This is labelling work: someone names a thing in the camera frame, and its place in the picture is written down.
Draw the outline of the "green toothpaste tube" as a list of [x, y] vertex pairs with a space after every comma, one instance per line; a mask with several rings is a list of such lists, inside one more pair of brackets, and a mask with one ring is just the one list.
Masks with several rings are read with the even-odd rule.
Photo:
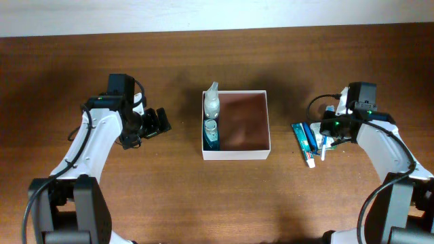
[[296, 139], [300, 145], [300, 149], [303, 153], [304, 159], [309, 168], [315, 167], [315, 160], [313, 158], [313, 154], [311, 152], [311, 147], [309, 145], [309, 141], [307, 139], [307, 135], [305, 134], [302, 123], [293, 123], [292, 129], [296, 135]]

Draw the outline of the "white crumpled sachet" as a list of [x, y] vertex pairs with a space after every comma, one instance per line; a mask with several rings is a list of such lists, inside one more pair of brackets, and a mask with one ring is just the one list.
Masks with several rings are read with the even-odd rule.
[[[320, 123], [311, 123], [309, 125], [316, 143], [317, 143], [317, 147], [319, 150], [321, 150], [323, 148], [323, 142], [324, 142], [324, 136], [322, 134], [320, 134], [319, 130], [320, 130]], [[326, 141], [326, 146], [325, 149], [326, 150], [334, 150], [336, 147], [332, 146], [332, 143], [334, 142], [334, 139], [327, 136], [327, 141]]]

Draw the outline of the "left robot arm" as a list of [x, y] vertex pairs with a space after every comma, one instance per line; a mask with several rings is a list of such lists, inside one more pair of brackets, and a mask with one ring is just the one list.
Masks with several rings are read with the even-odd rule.
[[147, 108], [141, 83], [127, 74], [111, 74], [105, 92], [81, 105], [81, 124], [71, 146], [46, 178], [28, 188], [21, 241], [33, 223], [37, 243], [127, 243], [113, 230], [111, 213], [100, 189], [101, 175], [114, 144], [140, 148], [143, 139], [167, 132], [163, 108]]

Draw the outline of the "teal mouthwash bottle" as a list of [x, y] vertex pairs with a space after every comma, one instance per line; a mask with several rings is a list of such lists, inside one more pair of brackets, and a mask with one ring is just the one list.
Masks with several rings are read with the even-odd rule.
[[206, 119], [203, 122], [203, 139], [204, 150], [220, 150], [220, 138], [218, 133], [218, 124], [216, 120]]

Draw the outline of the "blue white toothbrush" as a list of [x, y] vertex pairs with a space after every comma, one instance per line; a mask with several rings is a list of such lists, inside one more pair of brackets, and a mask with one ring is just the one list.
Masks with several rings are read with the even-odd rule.
[[[334, 112], [334, 105], [326, 106], [326, 111]], [[321, 148], [321, 160], [324, 161], [326, 157], [326, 150], [327, 150], [327, 143], [328, 143], [328, 137], [323, 136], [323, 143]]]

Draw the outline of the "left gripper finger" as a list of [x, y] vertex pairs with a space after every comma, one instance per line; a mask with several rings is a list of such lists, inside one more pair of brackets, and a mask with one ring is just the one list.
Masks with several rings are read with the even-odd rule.
[[158, 116], [158, 120], [159, 120], [159, 131], [161, 133], [163, 132], [167, 132], [169, 130], [172, 129], [172, 126], [170, 125], [170, 122], [167, 118], [167, 114], [165, 112], [164, 108], [158, 108], [156, 110], [157, 112], [157, 116]]
[[153, 108], [145, 110], [142, 116], [142, 138], [152, 138], [159, 133], [160, 122], [156, 111]]

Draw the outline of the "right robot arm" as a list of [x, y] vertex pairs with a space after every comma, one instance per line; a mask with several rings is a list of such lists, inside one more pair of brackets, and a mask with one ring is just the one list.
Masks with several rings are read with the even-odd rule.
[[323, 243], [432, 243], [433, 174], [410, 152], [395, 120], [376, 105], [376, 85], [354, 82], [320, 123], [336, 144], [352, 142], [368, 155], [382, 184], [361, 207], [351, 230], [325, 232]]

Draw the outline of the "clear spray bottle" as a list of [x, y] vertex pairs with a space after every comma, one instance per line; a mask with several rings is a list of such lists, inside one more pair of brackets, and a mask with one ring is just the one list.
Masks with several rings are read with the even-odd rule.
[[205, 116], [208, 119], [217, 119], [220, 113], [220, 100], [218, 96], [218, 82], [213, 82], [211, 87], [206, 91], [203, 108]]

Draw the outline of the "white cardboard box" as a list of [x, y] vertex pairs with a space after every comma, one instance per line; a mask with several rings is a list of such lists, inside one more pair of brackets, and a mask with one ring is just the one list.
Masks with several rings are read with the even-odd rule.
[[219, 91], [218, 150], [211, 150], [201, 133], [203, 159], [265, 160], [271, 151], [269, 110], [265, 90]]

